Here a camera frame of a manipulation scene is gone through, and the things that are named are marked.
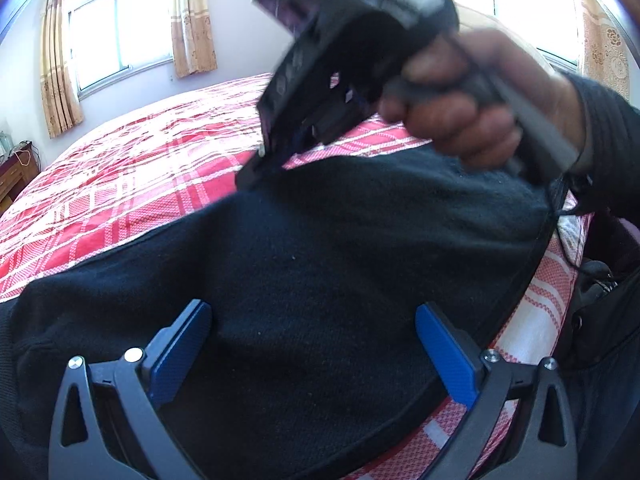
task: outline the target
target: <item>red plaid bedspread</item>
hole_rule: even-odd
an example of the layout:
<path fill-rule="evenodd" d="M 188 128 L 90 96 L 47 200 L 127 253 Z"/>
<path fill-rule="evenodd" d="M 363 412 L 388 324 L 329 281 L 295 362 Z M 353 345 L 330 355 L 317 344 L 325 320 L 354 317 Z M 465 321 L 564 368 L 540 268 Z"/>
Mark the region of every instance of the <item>red plaid bedspread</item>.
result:
<path fill-rule="evenodd" d="M 261 140 L 255 102 L 267 75 L 180 94 L 103 124 L 76 142 L 23 191 L 0 219 L 0 301 L 35 278 L 133 240 L 234 191 L 234 174 Z M 398 126 L 372 118 L 331 146 L 290 166 L 332 155 L 375 156 L 420 145 Z M 567 199 L 566 206 L 575 203 Z M 562 238 L 580 260 L 588 219 L 563 218 Z M 534 279 L 497 337 L 508 360 L 537 363 L 551 353 L 575 273 L 556 236 Z M 503 410 L 485 454 L 504 437 Z M 349 480 L 415 480 L 464 413 L 447 399 L 405 441 Z"/>

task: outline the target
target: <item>bedside table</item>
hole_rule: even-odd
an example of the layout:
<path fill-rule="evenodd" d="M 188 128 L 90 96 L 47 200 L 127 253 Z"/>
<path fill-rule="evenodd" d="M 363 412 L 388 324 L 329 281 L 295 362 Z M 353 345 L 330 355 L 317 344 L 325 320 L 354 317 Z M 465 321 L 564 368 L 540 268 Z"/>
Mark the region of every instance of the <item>bedside table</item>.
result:
<path fill-rule="evenodd" d="M 0 216 L 39 173 L 30 142 L 0 164 Z"/>

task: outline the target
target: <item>dark sweater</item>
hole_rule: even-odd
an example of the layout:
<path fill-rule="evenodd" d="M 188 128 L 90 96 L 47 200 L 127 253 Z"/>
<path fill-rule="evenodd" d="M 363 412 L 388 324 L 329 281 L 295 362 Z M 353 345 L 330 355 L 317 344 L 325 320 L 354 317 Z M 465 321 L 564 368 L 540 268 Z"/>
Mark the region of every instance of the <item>dark sweater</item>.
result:
<path fill-rule="evenodd" d="M 633 173 L 623 172 L 640 155 L 630 138 L 640 118 L 612 92 L 575 83 L 596 160 L 584 196 L 633 218 Z M 1 427 L 46 478 L 66 361 L 117 359 L 202 298 L 215 327 L 161 410 L 184 449 L 211 479 L 338 478 L 444 398 L 415 336 L 416 307 L 439 303 L 486 346 L 553 228 L 542 190 L 502 172 L 465 174 L 429 146 L 288 171 L 0 304 Z"/>

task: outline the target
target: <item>person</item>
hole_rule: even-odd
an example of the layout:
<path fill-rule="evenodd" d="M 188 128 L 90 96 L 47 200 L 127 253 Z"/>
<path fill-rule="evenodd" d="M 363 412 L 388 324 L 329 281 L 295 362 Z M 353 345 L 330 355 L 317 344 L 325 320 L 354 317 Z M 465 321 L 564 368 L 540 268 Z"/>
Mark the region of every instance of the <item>person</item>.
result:
<path fill-rule="evenodd" d="M 479 29 L 456 38 L 482 67 L 495 70 L 542 111 L 574 145 L 572 169 L 582 212 L 608 208 L 640 226 L 640 112 L 615 92 L 577 75 L 549 75 L 503 32 Z M 424 84 L 451 84 L 468 62 L 438 38 L 404 67 Z M 522 132 L 506 105 L 479 110 L 468 95 L 450 92 L 408 107 L 388 97 L 380 114 L 403 121 L 415 137 L 432 139 L 444 155 L 473 170 L 500 168 Z M 564 372 L 579 452 L 579 478 L 636 478 L 640 446 L 640 269 L 582 313 L 574 348 L 586 354 Z"/>
<path fill-rule="evenodd" d="M 499 31 L 457 40 L 580 151 L 572 187 L 581 207 L 638 224 L 638 112 L 596 82 L 549 75 Z M 404 75 L 443 84 L 467 69 L 436 40 Z M 46 478 L 70 356 L 117 359 L 192 298 L 212 304 L 215 334 L 161 416 L 210 478 L 340 478 L 413 431 L 444 394 L 415 336 L 416 307 L 437 302 L 486 347 L 556 218 L 541 190 L 482 171 L 520 142 L 506 106 L 478 109 L 453 91 L 411 107 L 384 98 L 380 113 L 431 146 L 284 172 L 0 305 L 0 426 L 14 462 Z M 581 479 L 636 477 L 639 280 L 640 270 L 590 306 L 573 337 L 572 351 L 596 350 L 564 375 Z"/>

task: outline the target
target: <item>hand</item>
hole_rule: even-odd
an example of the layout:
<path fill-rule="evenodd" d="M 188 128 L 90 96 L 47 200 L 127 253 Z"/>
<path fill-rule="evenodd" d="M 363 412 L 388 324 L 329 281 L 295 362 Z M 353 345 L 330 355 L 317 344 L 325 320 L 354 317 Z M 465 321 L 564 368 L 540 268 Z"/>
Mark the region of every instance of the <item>hand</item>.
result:
<path fill-rule="evenodd" d="M 480 66 L 494 70 L 527 97 L 582 151 L 586 140 L 582 105 L 567 78 L 549 75 L 500 30 L 476 29 L 457 34 L 454 40 Z M 462 54 L 443 38 L 436 38 L 407 62 L 402 75 L 413 82 L 446 85 L 458 81 L 468 70 Z M 379 112 L 390 123 L 403 121 L 412 136 L 431 139 L 438 152 L 459 156 L 463 164 L 476 170 L 502 167 L 522 138 L 507 105 L 479 110 L 474 99 L 461 91 L 414 106 L 385 96 Z"/>

